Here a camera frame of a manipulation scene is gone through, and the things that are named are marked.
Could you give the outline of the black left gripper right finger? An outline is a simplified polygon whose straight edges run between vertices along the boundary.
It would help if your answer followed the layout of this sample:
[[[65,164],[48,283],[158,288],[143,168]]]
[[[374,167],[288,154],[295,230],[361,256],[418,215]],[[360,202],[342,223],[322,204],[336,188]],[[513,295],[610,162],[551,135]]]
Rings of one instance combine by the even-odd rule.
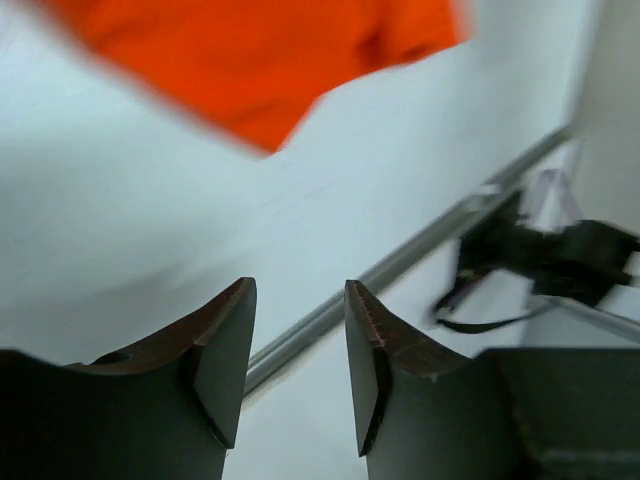
[[[372,479],[635,479],[639,343],[547,314],[466,357],[345,286],[358,453]]]

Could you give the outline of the orange t shirt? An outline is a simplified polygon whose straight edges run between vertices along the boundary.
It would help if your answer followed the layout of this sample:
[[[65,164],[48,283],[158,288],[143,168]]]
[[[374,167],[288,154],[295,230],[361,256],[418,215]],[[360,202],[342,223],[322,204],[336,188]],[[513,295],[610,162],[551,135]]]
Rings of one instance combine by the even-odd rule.
[[[460,1],[46,1],[78,43],[208,124],[278,151],[325,93],[464,42]]]

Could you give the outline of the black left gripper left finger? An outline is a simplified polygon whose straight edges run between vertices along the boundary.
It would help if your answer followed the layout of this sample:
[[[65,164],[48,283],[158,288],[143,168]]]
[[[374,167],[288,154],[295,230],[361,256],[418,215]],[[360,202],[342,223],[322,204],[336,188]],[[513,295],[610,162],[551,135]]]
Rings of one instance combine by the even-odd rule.
[[[218,479],[234,447],[255,324],[244,277],[90,364],[1,353],[5,479]]]

